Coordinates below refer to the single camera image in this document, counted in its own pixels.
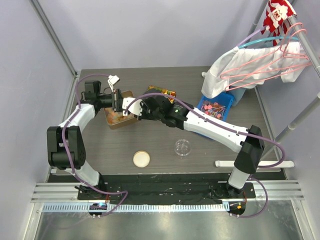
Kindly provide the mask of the gold tin of popsicle candies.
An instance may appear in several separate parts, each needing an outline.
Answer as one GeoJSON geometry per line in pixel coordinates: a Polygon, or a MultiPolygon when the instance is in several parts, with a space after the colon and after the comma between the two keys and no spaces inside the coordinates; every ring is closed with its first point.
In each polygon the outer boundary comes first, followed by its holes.
{"type": "Polygon", "coordinates": [[[106,122],[111,130],[116,130],[138,122],[134,115],[123,116],[122,112],[115,112],[111,107],[104,108],[106,122]]]}

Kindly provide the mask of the clear glass jar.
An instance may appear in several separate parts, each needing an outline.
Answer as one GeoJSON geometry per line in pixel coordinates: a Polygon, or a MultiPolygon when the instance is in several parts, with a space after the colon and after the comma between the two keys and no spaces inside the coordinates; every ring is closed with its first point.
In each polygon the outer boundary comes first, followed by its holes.
{"type": "Polygon", "coordinates": [[[192,151],[191,143],[186,139],[179,139],[174,144],[174,152],[179,158],[187,157],[192,151]]]}

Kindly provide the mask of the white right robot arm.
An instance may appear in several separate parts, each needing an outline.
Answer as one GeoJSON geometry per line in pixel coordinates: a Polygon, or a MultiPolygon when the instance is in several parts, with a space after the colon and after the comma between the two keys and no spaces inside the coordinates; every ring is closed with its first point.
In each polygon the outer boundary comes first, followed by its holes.
{"type": "Polygon", "coordinates": [[[168,127],[200,134],[235,152],[237,157],[225,186],[230,197],[242,194],[245,182],[257,171],[264,150],[261,129],[257,126],[245,128],[226,123],[155,90],[132,101],[128,110],[139,119],[161,121],[168,127]]]}

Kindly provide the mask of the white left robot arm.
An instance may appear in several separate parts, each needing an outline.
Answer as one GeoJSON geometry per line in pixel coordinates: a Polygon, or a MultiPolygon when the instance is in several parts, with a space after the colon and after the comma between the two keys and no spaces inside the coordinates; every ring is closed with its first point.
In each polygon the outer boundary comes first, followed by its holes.
{"type": "Polygon", "coordinates": [[[123,95],[110,84],[111,93],[101,92],[101,82],[87,81],[82,97],[76,95],[77,105],[71,115],[58,126],[47,129],[47,154],[51,167],[70,173],[100,200],[108,194],[102,174],[87,162],[82,132],[100,110],[112,108],[122,111],[123,95]]]}

